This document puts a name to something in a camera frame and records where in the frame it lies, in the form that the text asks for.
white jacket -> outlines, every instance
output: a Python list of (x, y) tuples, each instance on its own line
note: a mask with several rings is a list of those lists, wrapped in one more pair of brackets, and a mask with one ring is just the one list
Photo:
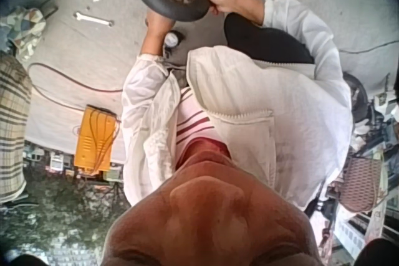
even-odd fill
[[(224, 46), (190, 51), (186, 76), (233, 161), (303, 209), (342, 169), (350, 89), (327, 25), (296, 0), (266, 0), (264, 27), (305, 44), (315, 65), (256, 62)], [(170, 178), (180, 88), (161, 57), (141, 55), (123, 86), (122, 131), (131, 205)]]

concrete floor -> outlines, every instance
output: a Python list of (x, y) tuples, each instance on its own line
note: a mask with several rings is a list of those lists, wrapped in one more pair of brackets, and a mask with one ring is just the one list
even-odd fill
[[(14, 6), (37, 7), (45, 0), (1, 0), (0, 13)], [(339, 49), (364, 50), (397, 40), (398, 0), (299, 0), (308, 5), (332, 28)], [(140, 0), (56, 0), (59, 11), (47, 23), (44, 38), (31, 62), (51, 65), (73, 78), (102, 89), (119, 89), (132, 67), (145, 34), (145, 6)], [(75, 11), (112, 19), (113, 28), (76, 21)], [(173, 57), (185, 63), (186, 53), (201, 46), (224, 44), (223, 18), (206, 16), (191, 24), (177, 24), (187, 36)], [(365, 85), (369, 94), (383, 88), (391, 72), (390, 86), (397, 74), (399, 44), (360, 55), (342, 54), (342, 67)], [(120, 95), (84, 90), (47, 70), (32, 69), (32, 81), (50, 97), (68, 104), (86, 104), (121, 112)], [(82, 114), (54, 105), (35, 93), (26, 138), (43, 146), (74, 153), (77, 137), (73, 129)], [(121, 135), (113, 146), (112, 159), (123, 162)]]

person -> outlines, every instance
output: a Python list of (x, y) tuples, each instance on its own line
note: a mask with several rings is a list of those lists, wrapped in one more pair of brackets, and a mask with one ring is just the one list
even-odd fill
[(296, 0), (210, 1), (228, 46), (190, 51), (183, 89), (162, 57), (175, 22), (148, 11), (122, 94), (132, 208), (102, 265), (321, 265), (303, 210), (352, 130), (331, 30)]

black cable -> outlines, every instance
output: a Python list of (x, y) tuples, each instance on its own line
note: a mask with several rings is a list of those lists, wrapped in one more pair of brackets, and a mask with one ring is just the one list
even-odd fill
[(361, 53), (367, 53), (367, 52), (373, 51), (375, 49), (378, 49), (378, 48), (381, 48), (381, 47), (385, 47), (385, 46), (388, 46), (388, 45), (391, 45), (391, 44), (395, 44), (395, 43), (399, 43), (399, 40), (393, 40), (391, 42), (387, 42), (387, 43), (384, 43), (384, 44), (381, 44), (381, 45), (378, 45), (378, 46), (375, 46), (373, 48), (366, 49), (366, 50), (350, 51), (350, 50), (339, 49), (339, 52), (346, 53), (346, 54), (361, 54)]
[[(84, 83), (82, 83), (82, 82), (77, 81), (76, 79), (73, 79), (72, 77), (69, 77), (68, 75), (62, 73), (61, 71), (59, 71), (59, 70), (57, 70), (57, 69), (55, 69), (55, 68), (53, 68), (53, 67), (50, 67), (49, 65), (42, 64), (42, 63), (40, 63), (40, 62), (33, 62), (33, 63), (31, 63), (31, 64), (28, 66), (28, 68), (27, 68), (27, 70), (26, 70), (28, 76), (29, 76), (29, 72), (31, 71), (31, 68), (32, 68), (33, 66), (37, 66), (37, 65), (40, 66), (40, 67), (43, 67), (43, 68), (45, 68), (45, 69), (47, 69), (47, 70), (53, 71), (54, 73), (57, 73), (58, 75), (60, 75), (60, 76), (62, 76), (63, 78), (65, 78), (65, 79), (67, 79), (67, 80), (69, 80), (69, 81), (71, 81), (71, 82), (73, 82), (73, 83), (79, 85), (80, 87), (86, 88), (87, 90), (91, 90), (91, 91), (93, 91), (93, 92), (98, 92), (98, 93), (120, 93), (120, 92), (122, 92), (122, 89), (120, 89), (120, 90), (102, 90), (102, 89), (99, 89), (99, 88), (91, 87), (91, 86), (89, 86), (89, 85), (86, 85), (86, 84), (84, 84)], [(57, 100), (51, 99), (51, 98), (49, 98), (48, 96), (44, 95), (44, 94), (38, 89), (37, 86), (35, 86), (34, 84), (32, 84), (32, 86), (33, 86), (33, 88), (35, 89), (35, 91), (36, 91), (40, 96), (42, 96), (43, 98), (45, 98), (46, 100), (48, 100), (48, 101), (50, 101), (50, 102), (52, 102), (52, 103), (55, 103), (55, 104), (57, 104), (57, 105), (60, 105), (60, 106), (62, 106), (62, 107), (66, 107), (66, 108), (69, 108), (69, 109), (72, 109), (72, 110), (77, 110), (77, 111), (79, 111), (79, 112), (84, 112), (84, 111), (85, 111), (84, 108), (69, 106), (69, 105), (60, 103), (60, 102), (58, 102)]]

checkered cloth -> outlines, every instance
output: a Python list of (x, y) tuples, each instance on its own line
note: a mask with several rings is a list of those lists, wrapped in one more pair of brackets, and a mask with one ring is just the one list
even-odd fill
[(0, 52), (0, 203), (26, 185), (22, 154), (32, 81), (15, 57)]

